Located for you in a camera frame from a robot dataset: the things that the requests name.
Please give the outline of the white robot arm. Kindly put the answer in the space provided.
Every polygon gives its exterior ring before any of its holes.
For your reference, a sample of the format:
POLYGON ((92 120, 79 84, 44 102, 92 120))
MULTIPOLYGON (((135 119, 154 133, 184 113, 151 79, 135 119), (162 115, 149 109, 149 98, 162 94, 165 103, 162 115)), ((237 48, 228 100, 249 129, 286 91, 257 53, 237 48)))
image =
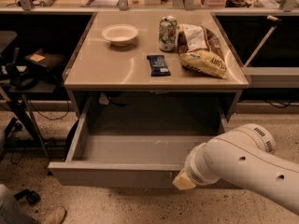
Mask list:
POLYGON ((173 181, 180 190, 223 179, 299 215, 299 164, 274 155, 275 140, 257 124, 246 124, 192 149, 173 181))

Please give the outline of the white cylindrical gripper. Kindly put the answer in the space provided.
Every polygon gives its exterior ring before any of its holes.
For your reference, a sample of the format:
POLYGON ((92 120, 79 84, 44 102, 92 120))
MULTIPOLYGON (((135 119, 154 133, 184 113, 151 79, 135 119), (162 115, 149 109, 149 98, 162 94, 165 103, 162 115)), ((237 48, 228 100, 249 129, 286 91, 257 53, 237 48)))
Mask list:
POLYGON ((179 190, 194 189, 196 184, 206 186, 215 184, 220 178, 207 166, 204 158, 206 143, 193 148, 185 161, 185 171, 181 171, 173 180, 179 190))

